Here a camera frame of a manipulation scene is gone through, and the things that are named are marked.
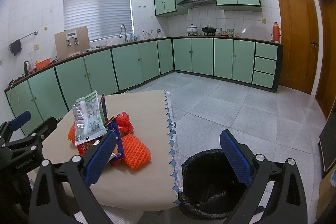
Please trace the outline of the green white milk carton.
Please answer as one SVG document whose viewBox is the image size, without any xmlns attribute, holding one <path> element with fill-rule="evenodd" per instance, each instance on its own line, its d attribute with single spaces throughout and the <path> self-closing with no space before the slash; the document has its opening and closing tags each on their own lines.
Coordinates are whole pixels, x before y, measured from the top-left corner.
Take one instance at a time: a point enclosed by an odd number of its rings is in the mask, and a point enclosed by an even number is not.
<svg viewBox="0 0 336 224">
<path fill-rule="evenodd" d="M 97 91 L 78 98 L 72 106 L 75 118 L 75 145 L 81 145 L 106 134 L 99 109 Z"/>
</svg>

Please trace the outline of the blue chip bag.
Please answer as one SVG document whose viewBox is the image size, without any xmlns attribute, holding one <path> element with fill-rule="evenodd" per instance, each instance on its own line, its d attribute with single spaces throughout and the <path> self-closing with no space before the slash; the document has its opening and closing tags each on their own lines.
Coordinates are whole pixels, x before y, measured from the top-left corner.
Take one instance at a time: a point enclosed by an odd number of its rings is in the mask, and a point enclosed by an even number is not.
<svg viewBox="0 0 336 224">
<path fill-rule="evenodd" d="M 111 166 L 117 165 L 120 161 L 122 161 L 125 157 L 124 149 L 122 145 L 121 140 L 121 134 L 119 131 L 119 127 L 117 124 L 117 120 L 115 116 L 112 116 L 106 123 L 105 123 L 105 129 L 109 132 L 113 132 L 116 136 L 116 145 L 114 147 L 114 150 L 111 154 L 109 164 Z"/>
</svg>

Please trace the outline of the orange foam fruit net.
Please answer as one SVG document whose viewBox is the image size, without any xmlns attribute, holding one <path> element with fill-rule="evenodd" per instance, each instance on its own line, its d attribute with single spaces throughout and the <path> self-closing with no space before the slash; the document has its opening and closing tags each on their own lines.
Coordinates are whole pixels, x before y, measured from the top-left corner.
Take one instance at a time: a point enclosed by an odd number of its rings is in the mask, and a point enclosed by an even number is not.
<svg viewBox="0 0 336 224">
<path fill-rule="evenodd" d="M 131 170 L 138 170 L 151 161 L 150 150 L 136 136 L 127 134 L 121 138 L 124 161 Z"/>
</svg>

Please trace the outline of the red gold paper packet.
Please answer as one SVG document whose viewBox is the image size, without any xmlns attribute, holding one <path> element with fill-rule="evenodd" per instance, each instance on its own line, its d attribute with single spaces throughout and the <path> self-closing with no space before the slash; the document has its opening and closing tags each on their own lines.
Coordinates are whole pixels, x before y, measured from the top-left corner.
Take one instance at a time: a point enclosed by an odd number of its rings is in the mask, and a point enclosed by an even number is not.
<svg viewBox="0 0 336 224">
<path fill-rule="evenodd" d="M 97 145 L 99 143 L 100 143 L 100 140 L 98 140 L 98 139 L 90 140 L 90 141 L 87 141 L 87 142 L 82 143 L 80 145 L 77 145 L 76 147 L 77 147 L 77 150 L 79 152 L 79 155 L 83 156 L 86 153 L 86 151 L 88 151 L 88 149 L 90 147 L 92 147 L 93 145 Z"/>
</svg>

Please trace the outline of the green lower kitchen cabinets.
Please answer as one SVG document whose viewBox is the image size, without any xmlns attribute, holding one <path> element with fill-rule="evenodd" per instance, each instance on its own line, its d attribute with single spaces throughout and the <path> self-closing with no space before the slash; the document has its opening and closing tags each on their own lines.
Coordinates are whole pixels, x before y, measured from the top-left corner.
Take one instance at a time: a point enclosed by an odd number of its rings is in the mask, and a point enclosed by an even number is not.
<svg viewBox="0 0 336 224">
<path fill-rule="evenodd" d="M 169 38 L 106 47 L 50 64 L 5 89 L 15 116 L 31 119 L 29 135 L 49 117 L 63 118 L 91 92 L 111 95 L 171 72 L 230 80 L 275 92 L 283 57 L 281 44 L 225 38 Z"/>
</svg>

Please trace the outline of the orange basin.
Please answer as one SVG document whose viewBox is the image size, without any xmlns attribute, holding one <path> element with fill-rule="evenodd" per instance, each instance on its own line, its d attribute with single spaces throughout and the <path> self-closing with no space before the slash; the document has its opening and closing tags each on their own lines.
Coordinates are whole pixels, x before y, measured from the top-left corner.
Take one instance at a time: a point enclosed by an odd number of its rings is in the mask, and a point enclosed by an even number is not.
<svg viewBox="0 0 336 224">
<path fill-rule="evenodd" d="M 48 59 L 45 59 L 43 61 L 36 61 L 35 62 L 35 69 L 38 71 L 38 70 L 41 70 L 45 67 L 48 67 L 51 63 L 51 59 L 48 58 Z"/>
</svg>

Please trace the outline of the dark towel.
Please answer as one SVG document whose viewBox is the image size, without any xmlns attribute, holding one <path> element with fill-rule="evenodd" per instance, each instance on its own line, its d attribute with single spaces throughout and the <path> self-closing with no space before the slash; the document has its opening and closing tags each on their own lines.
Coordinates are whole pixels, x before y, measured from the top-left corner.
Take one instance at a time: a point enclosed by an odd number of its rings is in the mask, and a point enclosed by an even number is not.
<svg viewBox="0 0 336 224">
<path fill-rule="evenodd" d="M 9 45 L 9 49 L 10 49 L 11 53 L 13 54 L 13 56 L 18 55 L 22 50 L 21 40 L 17 39 L 14 42 L 12 42 Z"/>
</svg>

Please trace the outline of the chrome faucet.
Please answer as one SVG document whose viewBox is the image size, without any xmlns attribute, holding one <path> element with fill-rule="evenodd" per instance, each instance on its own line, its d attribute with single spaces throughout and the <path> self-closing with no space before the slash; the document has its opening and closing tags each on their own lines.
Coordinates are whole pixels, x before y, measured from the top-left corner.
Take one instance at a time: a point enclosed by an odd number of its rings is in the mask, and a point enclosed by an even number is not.
<svg viewBox="0 0 336 224">
<path fill-rule="evenodd" d="M 127 32 L 126 32 L 126 26 L 124 24 L 120 26 L 119 38 L 122 38 L 123 36 L 124 36 L 124 43 L 127 43 L 128 42 Z"/>
</svg>

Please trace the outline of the window blind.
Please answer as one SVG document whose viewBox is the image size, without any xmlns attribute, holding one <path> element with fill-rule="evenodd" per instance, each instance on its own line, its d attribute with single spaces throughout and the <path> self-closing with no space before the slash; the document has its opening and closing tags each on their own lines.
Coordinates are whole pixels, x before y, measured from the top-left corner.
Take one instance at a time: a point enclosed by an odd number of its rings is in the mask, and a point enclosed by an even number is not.
<svg viewBox="0 0 336 224">
<path fill-rule="evenodd" d="M 89 41 L 134 33 L 131 0 L 63 0 L 64 28 L 87 26 Z"/>
</svg>

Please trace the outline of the brown wooden door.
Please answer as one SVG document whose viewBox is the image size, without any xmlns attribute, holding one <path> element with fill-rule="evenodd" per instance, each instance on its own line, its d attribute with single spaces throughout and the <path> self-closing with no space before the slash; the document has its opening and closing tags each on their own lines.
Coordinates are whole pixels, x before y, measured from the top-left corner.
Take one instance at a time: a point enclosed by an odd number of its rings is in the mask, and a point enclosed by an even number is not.
<svg viewBox="0 0 336 224">
<path fill-rule="evenodd" d="M 310 94 L 318 61 L 314 0 L 278 0 L 283 47 L 280 85 Z"/>
</svg>

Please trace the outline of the orange thermos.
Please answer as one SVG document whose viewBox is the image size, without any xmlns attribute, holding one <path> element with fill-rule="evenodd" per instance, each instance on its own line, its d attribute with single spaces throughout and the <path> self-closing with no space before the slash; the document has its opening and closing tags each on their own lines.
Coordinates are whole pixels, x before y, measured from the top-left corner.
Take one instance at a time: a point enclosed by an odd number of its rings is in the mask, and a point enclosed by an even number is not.
<svg viewBox="0 0 336 224">
<path fill-rule="evenodd" d="M 280 43 L 281 28 L 277 22 L 274 22 L 272 30 L 273 30 L 273 41 L 276 43 Z"/>
</svg>

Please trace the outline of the white cooking pot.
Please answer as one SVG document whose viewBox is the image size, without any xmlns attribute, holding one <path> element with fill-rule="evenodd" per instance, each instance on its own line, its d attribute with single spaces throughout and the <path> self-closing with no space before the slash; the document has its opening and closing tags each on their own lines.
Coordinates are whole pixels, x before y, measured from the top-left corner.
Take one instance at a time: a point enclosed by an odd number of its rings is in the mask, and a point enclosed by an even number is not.
<svg viewBox="0 0 336 224">
<path fill-rule="evenodd" d="M 188 36 L 198 36 L 198 28 L 197 26 L 191 24 L 187 26 L 187 35 Z"/>
</svg>

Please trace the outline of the black wok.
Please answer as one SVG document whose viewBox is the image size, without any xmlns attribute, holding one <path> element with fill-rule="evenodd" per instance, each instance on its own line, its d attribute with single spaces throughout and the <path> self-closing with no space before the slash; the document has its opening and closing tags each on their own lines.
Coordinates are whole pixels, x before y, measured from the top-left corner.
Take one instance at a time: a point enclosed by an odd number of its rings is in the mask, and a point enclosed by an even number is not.
<svg viewBox="0 0 336 224">
<path fill-rule="evenodd" d="M 207 26 L 204 26 L 202 28 L 202 32 L 204 36 L 214 36 L 216 33 L 216 28 L 210 26 L 209 24 Z"/>
</svg>

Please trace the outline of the range hood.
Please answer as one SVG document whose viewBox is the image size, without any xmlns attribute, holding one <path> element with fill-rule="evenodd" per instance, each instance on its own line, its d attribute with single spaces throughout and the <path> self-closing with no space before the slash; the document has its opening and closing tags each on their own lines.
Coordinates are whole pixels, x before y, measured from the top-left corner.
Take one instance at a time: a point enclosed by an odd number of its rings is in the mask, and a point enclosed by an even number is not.
<svg viewBox="0 0 336 224">
<path fill-rule="evenodd" d="M 184 0 L 179 2 L 178 5 L 187 9 L 193 9 L 195 7 L 213 5 L 216 3 L 216 0 Z"/>
</svg>

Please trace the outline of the towel rail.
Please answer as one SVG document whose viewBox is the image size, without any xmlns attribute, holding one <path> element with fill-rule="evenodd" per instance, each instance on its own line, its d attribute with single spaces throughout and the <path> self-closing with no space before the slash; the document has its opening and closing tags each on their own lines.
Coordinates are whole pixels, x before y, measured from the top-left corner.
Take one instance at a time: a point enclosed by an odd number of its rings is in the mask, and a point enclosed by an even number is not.
<svg viewBox="0 0 336 224">
<path fill-rule="evenodd" d="M 21 38 L 19 38 L 19 39 L 17 39 L 17 40 L 14 40 L 13 42 L 11 42 L 10 44 L 9 44 L 9 48 L 11 47 L 11 45 L 14 43 L 14 44 L 17 44 L 16 43 L 16 41 L 20 41 L 20 43 L 21 43 L 21 41 L 23 40 L 23 39 L 25 39 L 25 38 L 28 38 L 29 36 L 32 36 L 32 35 L 37 35 L 38 34 L 38 30 L 35 30 L 34 32 L 31 32 L 31 33 L 29 33 L 29 34 L 26 34 L 25 36 L 23 36 L 23 37 L 21 37 Z"/>
</svg>

